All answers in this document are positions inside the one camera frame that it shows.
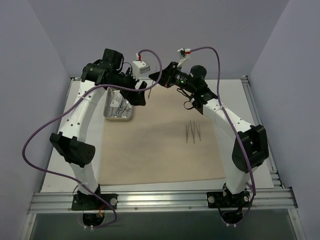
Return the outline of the stainless steel instrument tray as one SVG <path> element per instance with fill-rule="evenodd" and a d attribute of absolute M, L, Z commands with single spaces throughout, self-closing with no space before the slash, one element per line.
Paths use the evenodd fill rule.
<path fill-rule="evenodd" d="M 121 95 L 120 90 L 108 88 L 103 116 L 110 122 L 128 122 L 133 117 L 133 106 Z"/>

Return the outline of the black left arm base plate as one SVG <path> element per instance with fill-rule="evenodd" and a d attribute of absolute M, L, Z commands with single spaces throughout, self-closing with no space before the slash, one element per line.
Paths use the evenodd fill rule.
<path fill-rule="evenodd" d="M 101 193 L 99 196 L 107 202 L 113 209 L 117 208 L 118 195 L 115 193 Z M 91 210 L 111 210 L 103 201 L 93 195 L 86 195 L 78 192 L 73 196 L 71 210 L 91 211 Z"/>

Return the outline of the long steel tweezers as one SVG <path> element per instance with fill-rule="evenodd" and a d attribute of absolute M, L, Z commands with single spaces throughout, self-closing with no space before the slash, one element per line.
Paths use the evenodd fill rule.
<path fill-rule="evenodd" d="M 195 143 L 195 128 L 196 128 L 195 121 L 193 122 L 190 121 L 190 128 L 191 128 L 192 140 L 193 140 L 193 143 Z"/>

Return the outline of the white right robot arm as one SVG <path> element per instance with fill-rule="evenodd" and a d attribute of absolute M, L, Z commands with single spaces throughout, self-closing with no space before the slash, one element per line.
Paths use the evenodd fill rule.
<path fill-rule="evenodd" d="M 207 70 L 201 65 L 184 73 L 181 66 L 172 61 L 165 69 L 148 77 L 165 88 L 176 86 L 181 89 L 194 109 L 228 135 L 229 142 L 224 143 L 228 157 L 223 161 L 228 190 L 222 193 L 222 200 L 232 207 L 240 201 L 239 193 L 247 187 L 253 172 L 269 157 L 267 133 L 263 125 L 243 120 L 219 102 L 217 94 L 205 81 L 206 74 Z"/>

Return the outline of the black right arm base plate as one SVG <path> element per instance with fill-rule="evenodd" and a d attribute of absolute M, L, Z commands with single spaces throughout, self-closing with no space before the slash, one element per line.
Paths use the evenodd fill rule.
<path fill-rule="evenodd" d="M 213 209 L 248 207 L 251 196 L 249 191 L 231 194 L 228 190 L 209 191 L 206 193 L 207 205 Z"/>

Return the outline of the short steel tweezers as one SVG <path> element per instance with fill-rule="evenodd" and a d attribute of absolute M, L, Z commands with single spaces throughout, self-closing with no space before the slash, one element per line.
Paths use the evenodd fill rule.
<path fill-rule="evenodd" d="M 200 128 L 200 125 L 196 125 L 196 130 L 197 130 L 197 134 L 198 134 L 198 137 L 199 137 L 199 140 L 201 141 L 201 128 Z"/>

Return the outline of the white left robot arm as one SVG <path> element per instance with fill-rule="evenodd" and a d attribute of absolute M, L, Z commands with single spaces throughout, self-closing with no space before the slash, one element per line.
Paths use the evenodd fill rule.
<path fill-rule="evenodd" d="M 150 67 L 142 61 L 141 53 L 136 54 L 129 70 L 122 71 L 124 56 L 122 53 L 105 49 L 101 59 L 88 63 L 82 70 L 78 94 L 71 109 L 65 114 L 66 120 L 58 133 L 51 134 L 49 141 L 55 150 L 71 167 L 77 181 L 78 193 L 83 204 L 90 210 L 100 206 L 98 184 L 92 167 L 95 146 L 86 143 L 87 132 L 96 107 L 109 88 L 118 89 L 120 94 L 133 106 L 146 104 L 143 82 L 136 84 L 139 75 L 149 71 Z"/>

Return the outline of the beige cloth wrap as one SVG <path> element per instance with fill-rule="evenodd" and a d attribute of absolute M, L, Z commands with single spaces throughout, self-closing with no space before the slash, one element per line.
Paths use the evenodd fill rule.
<path fill-rule="evenodd" d="M 195 121 L 195 143 L 189 126 Z M 201 140 L 196 125 L 200 125 Z M 130 121 L 104 122 L 98 183 L 135 185 L 225 177 L 214 123 L 186 109 L 175 88 L 156 86 Z"/>

